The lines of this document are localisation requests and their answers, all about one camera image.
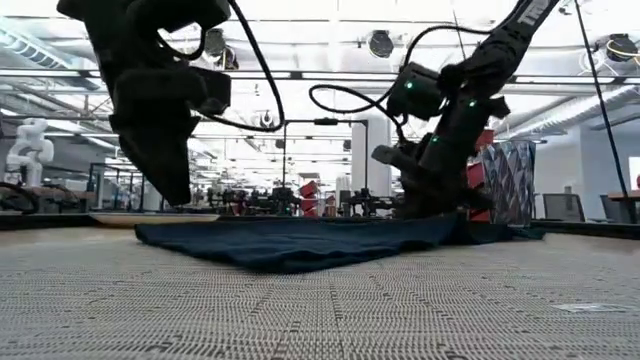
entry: gray carpet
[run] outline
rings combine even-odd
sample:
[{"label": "gray carpet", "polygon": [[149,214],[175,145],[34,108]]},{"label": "gray carpet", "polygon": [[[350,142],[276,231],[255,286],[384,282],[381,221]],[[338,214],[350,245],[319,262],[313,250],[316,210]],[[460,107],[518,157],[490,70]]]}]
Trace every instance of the gray carpet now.
[{"label": "gray carpet", "polygon": [[[256,276],[118,234],[0,238],[1,359],[640,359],[640,242],[551,236]],[[575,303],[625,307],[554,307]]]}]

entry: table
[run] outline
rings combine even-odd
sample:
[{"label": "table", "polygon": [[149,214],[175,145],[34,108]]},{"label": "table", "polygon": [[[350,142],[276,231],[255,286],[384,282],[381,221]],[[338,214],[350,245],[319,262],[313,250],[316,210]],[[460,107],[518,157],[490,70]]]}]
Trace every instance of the table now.
[{"label": "table", "polygon": [[629,359],[640,242],[444,248],[298,276],[140,244],[132,230],[0,232],[2,359]]}]

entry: ventilation duct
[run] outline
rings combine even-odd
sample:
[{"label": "ventilation duct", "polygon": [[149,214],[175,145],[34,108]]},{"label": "ventilation duct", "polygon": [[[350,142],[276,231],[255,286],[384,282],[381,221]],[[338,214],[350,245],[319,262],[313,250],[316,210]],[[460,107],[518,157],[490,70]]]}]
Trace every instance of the ventilation duct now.
[{"label": "ventilation duct", "polygon": [[[603,94],[607,111],[624,107],[631,100],[640,97],[640,87],[624,86]],[[602,114],[597,96],[577,98],[544,112],[526,124],[512,129],[504,138],[513,138],[541,133],[547,129],[566,129]]]},{"label": "ventilation duct", "polygon": [[[47,69],[70,69],[72,59],[70,56],[49,48],[42,41],[21,33],[16,26],[4,17],[0,16],[0,48],[23,57],[36,65]],[[83,87],[89,90],[97,90],[100,87],[87,79],[64,80],[71,86]]]}]

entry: workstation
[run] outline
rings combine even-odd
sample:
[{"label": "workstation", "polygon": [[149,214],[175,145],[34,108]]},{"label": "workstation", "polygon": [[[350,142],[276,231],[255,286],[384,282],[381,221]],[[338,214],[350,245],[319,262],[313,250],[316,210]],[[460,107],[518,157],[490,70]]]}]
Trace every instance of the workstation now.
[{"label": "workstation", "polygon": [[0,359],[640,358],[640,4],[490,2],[3,2]]}]

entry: white ceiling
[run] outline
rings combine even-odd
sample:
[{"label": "white ceiling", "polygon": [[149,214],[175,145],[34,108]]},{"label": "white ceiling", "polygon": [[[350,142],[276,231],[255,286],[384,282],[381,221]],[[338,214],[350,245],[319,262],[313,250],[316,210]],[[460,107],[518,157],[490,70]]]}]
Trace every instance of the white ceiling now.
[{"label": "white ceiling", "polygon": [[[15,31],[39,39],[44,45],[68,56],[75,67],[95,69],[91,61],[94,56],[81,23],[66,19],[55,10],[56,0],[2,0],[0,16],[3,16]],[[402,61],[402,46],[412,36],[433,23],[453,22],[453,13],[461,25],[476,29],[488,29],[492,23],[500,22],[511,10],[515,0],[240,0],[239,5],[251,21],[251,27],[261,43],[261,48],[272,70],[305,70],[330,72],[395,72]],[[640,25],[640,1],[585,0],[584,16],[589,36],[596,39],[611,33],[629,32],[638,35]],[[236,17],[220,26],[228,44],[238,56],[240,70],[257,70],[259,66],[246,36]],[[373,30],[388,30],[397,44],[390,59],[376,59],[370,55],[364,43]],[[198,30],[189,27],[166,36],[172,46],[188,49],[197,45]],[[481,37],[462,34],[465,52],[473,51],[473,44]],[[526,75],[576,75],[581,72],[579,58],[582,38],[575,16],[562,16],[554,12],[534,38],[518,73]],[[28,66],[17,64],[15,56],[0,57],[0,67]],[[455,32],[436,32],[428,35],[414,53],[415,61],[439,69],[446,63],[462,59],[458,35]],[[200,60],[198,66],[210,66]],[[313,106],[307,97],[312,83],[304,81],[282,81],[279,89],[284,99],[287,118],[313,119],[329,116]],[[372,96],[384,91],[385,84],[378,88],[367,86]],[[55,95],[56,98],[82,108],[82,95]],[[361,105],[348,95],[321,93],[321,100],[336,107]],[[507,102],[513,114],[523,114],[543,107],[559,97],[547,95],[508,94]],[[90,108],[106,100],[104,93],[89,97]],[[256,123],[257,113],[276,108],[269,88],[263,81],[236,81],[233,84],[232,108],[229,118]],[[109,104],[97,113],[110,111]],[[409,133],[424,134],[432,128],[420,121],[412,121]],[[256,184],[268,184],[281,172],[280,150],[275,148],[273,137],[257,136],[256,151],[241,135],[254,135],[234,128],[213,123],[199,125],[195,134],[200,139],[194,146],[206,147],[218,156],[212,169],[227,169],[238,177],[245,177]],[[298,140],[288,144],[290,157],[295,162],[290,166],[292,174],[314,170],[320,172],[323,181],[331,182],[341,173],[350,172],[350,165],[343,158],[350,158],[342,150],[343,139],[350,138],[351,129],[318,128],[309,124],[291,126],[289,135]],[[302,140],[305,136],[324,137],[324,140]]]}]

